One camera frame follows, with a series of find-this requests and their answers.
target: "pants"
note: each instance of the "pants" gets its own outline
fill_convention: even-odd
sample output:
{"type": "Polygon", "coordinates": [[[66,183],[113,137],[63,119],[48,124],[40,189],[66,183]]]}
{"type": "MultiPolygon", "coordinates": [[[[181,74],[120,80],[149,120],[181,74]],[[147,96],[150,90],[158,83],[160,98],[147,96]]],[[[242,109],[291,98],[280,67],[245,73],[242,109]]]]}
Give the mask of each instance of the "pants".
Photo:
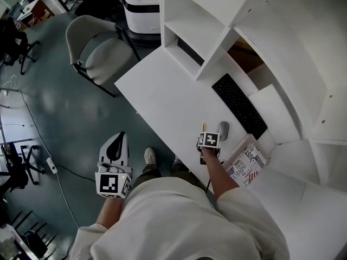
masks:
{"type": "MultiPolygon", "coordinates": [[[[196,187],[199,187],[203,191],[205,191],[205,187],[202,185],[199,179],[197,179],[194,174],[189,172],[189,169],[185,165],[183,164],[173,165],[170,168],[170,173],[172,177],[181,178],[189,182],[190,184],[196,187]]],[[[143,182],[146,182],[154,178],[160,178],[160,177],[162,177],[162,175],[159,169],[157,168],[156,164],[147,165],[145,169],[143,170],[143,173],[135,180],[133,189],[136,188],[138,185],[142,184],[143,182]]]]}

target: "t-shirt sleeve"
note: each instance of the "t-shirt sleeve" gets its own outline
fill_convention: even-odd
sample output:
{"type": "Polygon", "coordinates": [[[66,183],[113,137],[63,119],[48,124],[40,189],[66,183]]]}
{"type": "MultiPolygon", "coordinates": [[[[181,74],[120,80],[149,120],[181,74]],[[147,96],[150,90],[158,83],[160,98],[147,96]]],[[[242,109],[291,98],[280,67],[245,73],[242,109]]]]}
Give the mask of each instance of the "t-shirt sleeve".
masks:
{"type": "Polygon", "coordinates": [[[72,247],[71,260],[92,259],[92,245],[107,231],[101,224],[93,224],[89,227],[80,227],[77,232],[75,243],[72,247]]]}
{"type": "Polygon", "coordinates": [[[251,191],[232,189],[219,197],[217,208],[228,221],[245,230],[262,259],[287,260],[287,242],[276,222],[251,191]]]}

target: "white robot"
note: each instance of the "white robot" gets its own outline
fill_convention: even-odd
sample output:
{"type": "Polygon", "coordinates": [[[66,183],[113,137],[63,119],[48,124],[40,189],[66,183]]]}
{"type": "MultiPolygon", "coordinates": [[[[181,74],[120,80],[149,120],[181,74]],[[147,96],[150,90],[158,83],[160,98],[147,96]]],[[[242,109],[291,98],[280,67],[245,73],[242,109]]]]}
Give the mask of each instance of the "white robot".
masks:
{"type": "Polygon", "coordinates": [[[106,198],[125,198],[133,172],[128,165],[128,138],[125,132],[120,132],[101,147],[99,170],[95,173],[97,193],[106,198]]]}
{"type": "Polygon", "coordinates": [[[159,0],[123,0],[123,4],[132,42],[159,46],[159,0]]]}

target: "green floor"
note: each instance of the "green floor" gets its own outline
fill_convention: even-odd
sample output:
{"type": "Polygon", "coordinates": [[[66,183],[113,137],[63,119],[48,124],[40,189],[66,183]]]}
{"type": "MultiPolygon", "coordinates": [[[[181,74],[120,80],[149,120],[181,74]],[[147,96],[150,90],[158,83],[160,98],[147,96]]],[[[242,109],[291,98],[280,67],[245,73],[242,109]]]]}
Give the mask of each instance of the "green floor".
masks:
{"type": "MultiPolygon", "coordinates": [[[[20,75],[18,63],[7,67],[6,79],[5,68],[2,67],[0,71],[2,85],[13,74],[18,76],[17,88],[24,94],[54,164],[93,178],[102,144],[112,135],[125,131],[130,147],[130,165],[135,170],[134,177],[144,167],[143,153],[148,146],[156,150],[159,165],[162,168],[169,167],[174,159],[173,153],[128,101],[122,96],[108,96],[70,66],[65,31],[71,20],[68,14],[57,15],[27,30],[29,42],[39,40],[41,45],[35,47],[32,53],[38,61],[34,64],[26,62],[24,76],[20,75]]],[[[100,41],[101,38],[93,39],[85,54],[100,41]]],[[[137,48],[141,58],[153,50],[137,48]]],[[[6,100],[6,105],[11,108],[0,109],[2,123],[25,125],[4,126],[6,141],[35,138],[35,141],[27,144],[41,144],[20,94],[14,93],[6,100]]],[[[8,201],[6,207],[12,217],[19,210],[33,210],[35,213],[27,224],[20,227],[22,233],[35,221],[47,222],[48,234],[59,234],[56,242],[49,246],[49,252],[54,252],[55,256],[51,259],[61,259],[68,253],[77,228],[61,195],[57,177],[46,164],[48,155],[44,148],[41,147],[34,156],[34,163],[47,173],[40,176],[34,173],[40,182],[39,186],[29,182],[24,190],[8,192],[5,195],[8,201]]],[[[63,169],[59,169],[59,175],[79,224],[85,226],[94,223],[104,201],[96,194],[95,185],[63,169]]]]}

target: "forearm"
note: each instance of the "forearm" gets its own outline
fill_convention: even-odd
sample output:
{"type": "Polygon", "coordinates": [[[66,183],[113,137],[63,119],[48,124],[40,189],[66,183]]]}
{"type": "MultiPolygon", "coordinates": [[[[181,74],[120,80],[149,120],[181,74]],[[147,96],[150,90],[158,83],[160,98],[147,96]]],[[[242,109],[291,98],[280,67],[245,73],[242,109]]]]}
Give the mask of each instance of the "forearm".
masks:
{"type": "Polygon", "coordinates": [[[238,187],[238,184],[228,175],[217,157],[204,154],[204,160],[207,164],[216,200],[225,192],[238,187]]]}
{"type": "Polygon", "coordinates": [[[107,229],[111,228],[119,221],[123,199],[121,198],[106,198],[105,203],[100,211],[97,223],[103,225],[107,229]]]}

